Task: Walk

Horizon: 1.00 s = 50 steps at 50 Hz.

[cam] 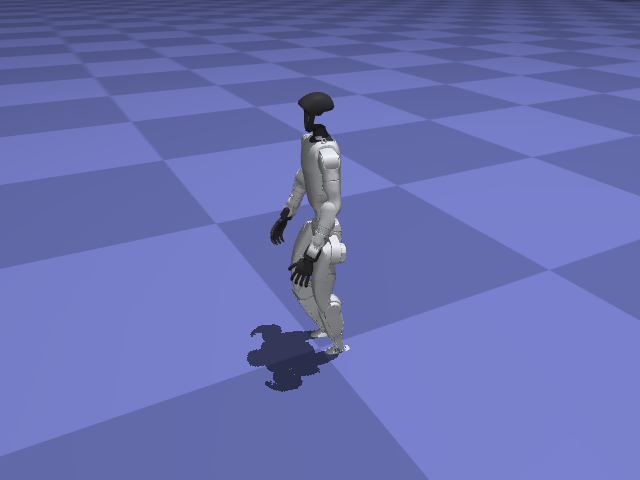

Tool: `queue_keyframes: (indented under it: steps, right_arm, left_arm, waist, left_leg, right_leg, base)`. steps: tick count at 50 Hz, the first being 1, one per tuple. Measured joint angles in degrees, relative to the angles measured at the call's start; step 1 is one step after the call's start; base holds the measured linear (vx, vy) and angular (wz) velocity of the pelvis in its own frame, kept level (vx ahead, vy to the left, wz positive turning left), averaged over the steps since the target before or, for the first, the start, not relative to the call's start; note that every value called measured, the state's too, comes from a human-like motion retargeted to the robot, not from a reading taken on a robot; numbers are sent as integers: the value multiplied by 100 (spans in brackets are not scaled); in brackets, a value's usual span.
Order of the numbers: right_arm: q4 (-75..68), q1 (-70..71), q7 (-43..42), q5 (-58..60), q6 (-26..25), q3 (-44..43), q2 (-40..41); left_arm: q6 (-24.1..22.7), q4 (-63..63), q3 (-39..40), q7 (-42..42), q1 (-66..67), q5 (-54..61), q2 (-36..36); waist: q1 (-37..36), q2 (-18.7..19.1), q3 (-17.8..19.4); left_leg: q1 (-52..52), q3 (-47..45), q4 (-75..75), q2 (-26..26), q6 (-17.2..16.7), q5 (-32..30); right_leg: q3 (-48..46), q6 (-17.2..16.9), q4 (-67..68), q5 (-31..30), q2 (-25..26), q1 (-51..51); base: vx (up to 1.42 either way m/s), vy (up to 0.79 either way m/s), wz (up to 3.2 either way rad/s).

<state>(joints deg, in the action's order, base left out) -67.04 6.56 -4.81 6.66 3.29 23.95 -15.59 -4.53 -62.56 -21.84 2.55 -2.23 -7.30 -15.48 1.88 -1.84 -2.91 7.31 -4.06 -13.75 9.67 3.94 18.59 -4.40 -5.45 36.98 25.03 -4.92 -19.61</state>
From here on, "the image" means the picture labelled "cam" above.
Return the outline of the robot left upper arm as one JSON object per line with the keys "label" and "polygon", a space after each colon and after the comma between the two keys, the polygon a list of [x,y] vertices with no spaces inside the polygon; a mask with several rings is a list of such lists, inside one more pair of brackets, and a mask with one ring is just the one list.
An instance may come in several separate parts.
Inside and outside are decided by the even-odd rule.
{"label": "robot left upper arm", "polygon": [[323,189],[328,196],[328,200],[323,204],[328,202],[333,203],[336,207],[336,215],[338,215],[341,209],[339,182],[340,157],[338,153],[332,148],[319,150],[318,166],[322,173]]}

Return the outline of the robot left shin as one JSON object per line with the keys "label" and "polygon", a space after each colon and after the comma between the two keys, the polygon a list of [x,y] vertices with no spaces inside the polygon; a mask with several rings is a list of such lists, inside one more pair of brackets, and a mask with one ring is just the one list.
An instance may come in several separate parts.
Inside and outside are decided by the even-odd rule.
{"label": "robot left shin", "polygon": [[[319,310],[318,312],[325,332],[331,339],[334,349],[336,349],[336,352],[344,351],[342,339],[344,326],[340,304],[337,302],[331,302],[328,304],[328,307],[325,310],[324,314]],[[337,344],[337,346],[335,344]],[[339,351],[337,350],[337,347],[339,348]]]}

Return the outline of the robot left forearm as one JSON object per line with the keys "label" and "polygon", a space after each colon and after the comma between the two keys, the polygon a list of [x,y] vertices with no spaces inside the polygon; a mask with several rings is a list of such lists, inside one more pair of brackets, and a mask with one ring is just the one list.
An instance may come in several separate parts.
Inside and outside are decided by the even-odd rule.
{"label": "robot left forearm", "polygon": [[327,238],[331,230],[335,227],[335,218],[335,205],[330,202],[323,204],[315,235],[311,238],[311,244],[306,252],[308,256],[315,259],[319,251],[326,245]]}

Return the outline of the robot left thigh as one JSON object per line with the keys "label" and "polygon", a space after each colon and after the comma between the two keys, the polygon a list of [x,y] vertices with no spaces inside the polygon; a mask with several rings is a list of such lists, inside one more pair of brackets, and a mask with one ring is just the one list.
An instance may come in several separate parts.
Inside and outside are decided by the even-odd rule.
{"label": "robot left thigh", "polygon": [[341,306],[339,298],[332,294],[336,279],[334,264],[343,263],[345,259],[345,244],[339,242],[337,235],[329,235],[317,262],[313,262],[311,275],[313,296],[323,314],[331,302],[337,302]]}

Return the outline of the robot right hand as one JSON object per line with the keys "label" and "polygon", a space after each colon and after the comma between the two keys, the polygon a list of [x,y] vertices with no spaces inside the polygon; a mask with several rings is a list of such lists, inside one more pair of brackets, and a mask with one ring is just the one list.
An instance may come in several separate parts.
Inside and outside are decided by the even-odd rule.
{"label": "robot right hand", "polygon": [[[276,244],[276,245],[278,245],[278,243],[281,244],[279,237],[281,241],[284,242],[284,239],[282,236],[284,228],[287,225],[287,221],[292,219],[292,217],[287,217],[289,212],[290,212],[289,208],[285,207],[283,211],[280,213],[280,216],[281,216],[280,219],[277,220],[274,226],[272,227],[270,238],[273,244]],[[276,242],[276,239],[278,243]]]}

